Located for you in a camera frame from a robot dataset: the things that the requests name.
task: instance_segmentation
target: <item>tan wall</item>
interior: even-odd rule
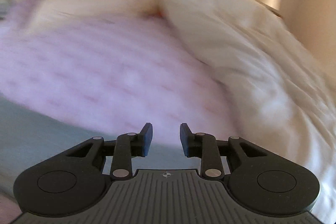
[[[291,32],[336,76],[336,0],[283,0]]]

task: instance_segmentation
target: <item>ribbed gray plate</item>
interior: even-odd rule
[[[218,181],[195,170],[139,170],[136,177],[112,183],[88,210],[62,218],[24,213],[14,224],[317,224],[310,213],[272,218],[237,204]]]

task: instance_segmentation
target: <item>beige pillow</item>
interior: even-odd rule
[[[43,0],[33,13],[26,32],[36,33],[73,19],[105,13],[136,17],[157,12],[157,0]]]

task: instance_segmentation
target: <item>metal pin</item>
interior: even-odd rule
[[[218,169],[208,169],[205,171],[205,174],[208,177],[215,178],[215,177],[219,177],[222,174],[222,172],[220,172]]]
[[[117,178],[123,178],[128,176],[129,172],[126,169],[117,169],[112,174]]]

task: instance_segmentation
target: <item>white comforter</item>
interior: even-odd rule
[[[195,56],[232,93],[241,135],[311,170],[312,213],[336,221],[335,85],[282,21],[253,0],[161,0]]]

